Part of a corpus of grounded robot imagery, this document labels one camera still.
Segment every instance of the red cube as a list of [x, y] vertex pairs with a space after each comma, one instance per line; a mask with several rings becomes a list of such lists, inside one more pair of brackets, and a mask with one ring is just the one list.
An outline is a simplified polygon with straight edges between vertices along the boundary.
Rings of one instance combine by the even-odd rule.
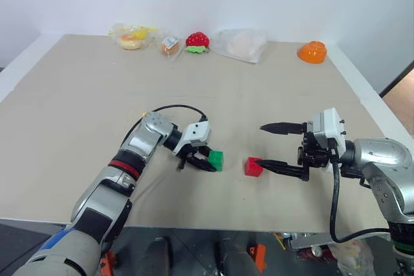
[[248, 158], [245, 163], [245, 175], [258, 177], [263, 171], [263, 167], [257, 165], [255, 161], [261, 160], [261, 158]]

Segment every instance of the orange plastic bowl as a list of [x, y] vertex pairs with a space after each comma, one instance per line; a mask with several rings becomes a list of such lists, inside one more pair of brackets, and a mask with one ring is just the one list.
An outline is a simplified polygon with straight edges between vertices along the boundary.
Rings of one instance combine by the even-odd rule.
[[298, 57], [302, 61], [312, 64], [320, 64], [326, 58], [327, 50], [320, 41], [311, 41], [298, 50]]

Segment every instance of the green cube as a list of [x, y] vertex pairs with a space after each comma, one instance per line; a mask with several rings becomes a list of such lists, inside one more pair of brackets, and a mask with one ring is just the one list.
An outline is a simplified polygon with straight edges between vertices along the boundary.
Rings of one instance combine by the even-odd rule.
[[216, 168], [217, 171], [223, 170], [224, 154], [222, 151], [210, 151], [208, 162]]

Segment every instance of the blue stripe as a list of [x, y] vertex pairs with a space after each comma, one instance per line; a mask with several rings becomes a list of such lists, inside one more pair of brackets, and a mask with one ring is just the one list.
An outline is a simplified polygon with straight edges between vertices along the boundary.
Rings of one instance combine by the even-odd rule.
[[40, 247], [38, 251], [44, 250], [44, 249], [51, 249], [51, 247], [56, 245], [59, 242], [59, 240], [61, 240], [63, 237], [66, 236], [67, 233], [73, 230], [74, 228], [63, 229], [61, 231], [58, 231], [55, 235], [51, 236], [48, 240], [46, 240], [46, 242], [43, 244], [42, 247]]

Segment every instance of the person's leg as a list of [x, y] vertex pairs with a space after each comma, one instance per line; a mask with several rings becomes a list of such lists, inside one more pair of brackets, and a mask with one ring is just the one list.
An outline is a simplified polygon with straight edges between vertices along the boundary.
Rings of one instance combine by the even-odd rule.
[[221, 269], [225, 276], [260, 276], [251, 256], [240, 245], [224, 239], [219, 245]]
[[157, 237], [142, 256], [137, 275], [168, 276], [168, 273], [168, 241], [163, 237]]

